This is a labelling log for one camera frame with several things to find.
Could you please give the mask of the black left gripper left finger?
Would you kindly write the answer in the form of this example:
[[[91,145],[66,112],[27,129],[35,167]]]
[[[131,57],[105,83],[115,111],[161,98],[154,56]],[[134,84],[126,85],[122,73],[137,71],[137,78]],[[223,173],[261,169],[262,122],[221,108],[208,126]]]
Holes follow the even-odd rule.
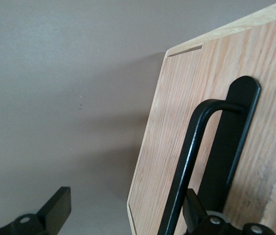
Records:
[[[71,188],[60,187],[37,213],[17,217],[0,228],[0,235],[56,235],[69,217],[71,209]]]

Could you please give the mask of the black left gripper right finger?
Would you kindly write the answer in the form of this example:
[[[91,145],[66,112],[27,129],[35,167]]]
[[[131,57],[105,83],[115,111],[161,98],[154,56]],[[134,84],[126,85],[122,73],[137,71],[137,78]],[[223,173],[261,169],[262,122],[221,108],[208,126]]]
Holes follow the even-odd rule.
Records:
[[[206,211],[193,189],[188,189],[182,207],[187,235],[274,235],[270,228],[247,223],[242,229],[231,225],[220,212]]]

